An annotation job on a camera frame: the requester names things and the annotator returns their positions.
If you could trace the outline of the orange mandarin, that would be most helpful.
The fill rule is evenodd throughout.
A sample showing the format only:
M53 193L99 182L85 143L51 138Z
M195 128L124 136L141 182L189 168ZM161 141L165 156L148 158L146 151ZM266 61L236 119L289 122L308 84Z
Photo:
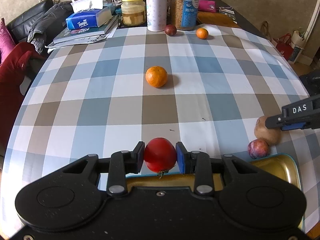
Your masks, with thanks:
M167 83L168 73L161 66L152 66L146 71L145 79L152 87L160 88Z

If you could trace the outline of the stack of books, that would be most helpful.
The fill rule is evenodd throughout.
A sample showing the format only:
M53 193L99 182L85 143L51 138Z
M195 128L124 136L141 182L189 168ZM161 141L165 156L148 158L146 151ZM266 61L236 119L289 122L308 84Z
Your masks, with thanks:
M108 38L109 34L116 30L118 26L118 16L112 18L99 28L84 28L78 30L64 29L53 41L46 45L48 49L55 49L77 44L91 44Z

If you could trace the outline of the blue tissue pack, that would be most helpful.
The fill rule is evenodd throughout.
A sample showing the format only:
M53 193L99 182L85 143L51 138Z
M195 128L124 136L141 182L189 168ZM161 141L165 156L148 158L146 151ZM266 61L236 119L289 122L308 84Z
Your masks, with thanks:
M107 23L112 18L109 7L103 9L88 9L75 12L66 18L69 30L97 28Z

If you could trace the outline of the glass cereal jar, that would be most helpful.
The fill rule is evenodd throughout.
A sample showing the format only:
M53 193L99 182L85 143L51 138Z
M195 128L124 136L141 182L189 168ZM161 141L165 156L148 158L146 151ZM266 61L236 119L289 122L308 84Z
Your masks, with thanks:
M170 0L171 24L178 30L193 30L199 3L200 0Z

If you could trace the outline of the red shopping bag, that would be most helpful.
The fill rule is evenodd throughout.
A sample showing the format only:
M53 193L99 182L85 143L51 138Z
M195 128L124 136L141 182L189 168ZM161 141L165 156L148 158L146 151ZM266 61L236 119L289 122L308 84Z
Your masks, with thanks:
M293 53L293 48L291 47L291 38L291 34L287 33L276 39L276 49L286 60L288 60Z

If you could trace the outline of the far dark plum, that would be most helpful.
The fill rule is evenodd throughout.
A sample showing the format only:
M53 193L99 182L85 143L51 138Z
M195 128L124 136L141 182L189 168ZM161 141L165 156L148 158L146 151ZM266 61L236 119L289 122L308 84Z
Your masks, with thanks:
M175 36L176 33L177 33L177 29L176 29L176 27L174 25L168 24L168 25L165 26L164 32L168 36Z

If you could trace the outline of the far small mandarin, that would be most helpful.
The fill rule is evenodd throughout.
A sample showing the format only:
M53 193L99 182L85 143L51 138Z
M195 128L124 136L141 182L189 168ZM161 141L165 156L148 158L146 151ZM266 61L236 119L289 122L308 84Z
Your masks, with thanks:
M196 36L202 40L205 40L209 36L208 30L205 28L199 28L196 31Z

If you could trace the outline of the red tomato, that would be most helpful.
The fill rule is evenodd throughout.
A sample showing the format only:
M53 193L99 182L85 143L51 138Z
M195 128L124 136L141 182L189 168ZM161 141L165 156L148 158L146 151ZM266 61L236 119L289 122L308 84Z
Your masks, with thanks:
M154 138L145 147L144 162L147 168L161 178L175 166L176 161L176 150L165 138Z

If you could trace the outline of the kiwi on right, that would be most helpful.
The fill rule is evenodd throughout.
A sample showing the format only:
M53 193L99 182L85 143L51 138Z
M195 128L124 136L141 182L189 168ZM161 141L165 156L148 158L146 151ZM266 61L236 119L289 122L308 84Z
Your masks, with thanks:
M266 119L266 116L261 116L257 119L254 135L257 139L266 141L270 146L276 145L280 142L281 130L279 128L267 128L265 125Z

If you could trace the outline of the red plum by tray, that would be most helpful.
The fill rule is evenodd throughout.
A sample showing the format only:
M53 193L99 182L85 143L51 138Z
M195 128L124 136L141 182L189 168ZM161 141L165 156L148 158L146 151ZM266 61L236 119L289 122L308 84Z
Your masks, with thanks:
M247 150L252 159L264 158L269 155L268 144L262 139L255 139L251 141Z

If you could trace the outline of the pink pouch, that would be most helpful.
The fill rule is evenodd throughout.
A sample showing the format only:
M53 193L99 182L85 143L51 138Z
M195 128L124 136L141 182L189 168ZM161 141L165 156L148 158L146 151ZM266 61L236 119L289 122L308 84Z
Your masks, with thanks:
M211 0L200 0L199 1L199 11L202 12L212 12L216 13L216 4L215 1Z

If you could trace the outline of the magenta cushion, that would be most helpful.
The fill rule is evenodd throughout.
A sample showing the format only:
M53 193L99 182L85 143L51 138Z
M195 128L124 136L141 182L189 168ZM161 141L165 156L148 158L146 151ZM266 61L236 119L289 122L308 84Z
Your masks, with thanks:
M1 64L8 57L11 51L15 48L16 43L10 35L7 26L5 25L4 18L1 18L0 23L0 51L1 51Z

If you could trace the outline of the checkered tablecloth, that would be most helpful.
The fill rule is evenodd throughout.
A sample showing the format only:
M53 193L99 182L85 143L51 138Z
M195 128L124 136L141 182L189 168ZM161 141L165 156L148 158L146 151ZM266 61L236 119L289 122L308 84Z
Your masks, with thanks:
M13 126L1 182L1 232L21 227L16 194L87 154L108 158L163 137L212 157L249 160L256 120L308 97L272 44L238 28L207 25L175 36L145 27L53 51L31 84ZM146 71L168 73L160 88Z

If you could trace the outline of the black leather sofa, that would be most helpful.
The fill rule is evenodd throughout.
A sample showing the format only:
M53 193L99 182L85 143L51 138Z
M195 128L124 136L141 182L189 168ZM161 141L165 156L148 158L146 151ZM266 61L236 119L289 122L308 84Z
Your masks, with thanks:
M53 0L44 0L20 14L11 22L6 23L6 27L14 42L19 43L27 41L31 25L53 5Z

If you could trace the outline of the white paper bag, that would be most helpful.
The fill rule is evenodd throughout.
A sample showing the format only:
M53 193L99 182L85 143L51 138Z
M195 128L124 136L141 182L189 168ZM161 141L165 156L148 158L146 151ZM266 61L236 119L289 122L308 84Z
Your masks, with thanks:
M288 62L289 63L295 63L301 54L302 50L304 49L306 45L306 41L308 38L308 31L301 33L298 30L295 30L293 32L293 35L291 36L291 48L293 49L292 54L290 55Z

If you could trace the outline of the white purple thermos bottle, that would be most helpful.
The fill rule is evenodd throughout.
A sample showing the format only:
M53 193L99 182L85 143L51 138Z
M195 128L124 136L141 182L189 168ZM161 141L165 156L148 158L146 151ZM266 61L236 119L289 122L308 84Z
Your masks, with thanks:
M167 0L146 0L146 15L149 31L164 31L167 25Z

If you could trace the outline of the yellow lid honey jar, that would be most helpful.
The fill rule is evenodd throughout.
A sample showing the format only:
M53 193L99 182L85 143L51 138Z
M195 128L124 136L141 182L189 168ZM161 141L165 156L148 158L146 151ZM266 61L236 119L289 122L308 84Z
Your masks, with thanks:
M146 5L144 0L122 0L121 13L123 24L129 27L146 22Z

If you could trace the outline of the black puffer jacket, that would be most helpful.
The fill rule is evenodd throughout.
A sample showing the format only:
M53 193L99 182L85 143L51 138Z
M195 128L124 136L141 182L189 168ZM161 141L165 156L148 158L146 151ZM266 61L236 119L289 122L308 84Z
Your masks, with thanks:
M301 75L300 81L308 91L310 96L320 93L320 70L316 69L309 74Z

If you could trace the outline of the wooden cutting board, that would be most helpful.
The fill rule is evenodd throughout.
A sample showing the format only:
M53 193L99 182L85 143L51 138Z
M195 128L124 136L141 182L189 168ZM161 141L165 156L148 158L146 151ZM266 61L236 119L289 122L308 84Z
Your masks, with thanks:
M197 13L197 20L200 24L213 24L223 27L240 28L240 26L238 26L229 16L220 13L199 11Z

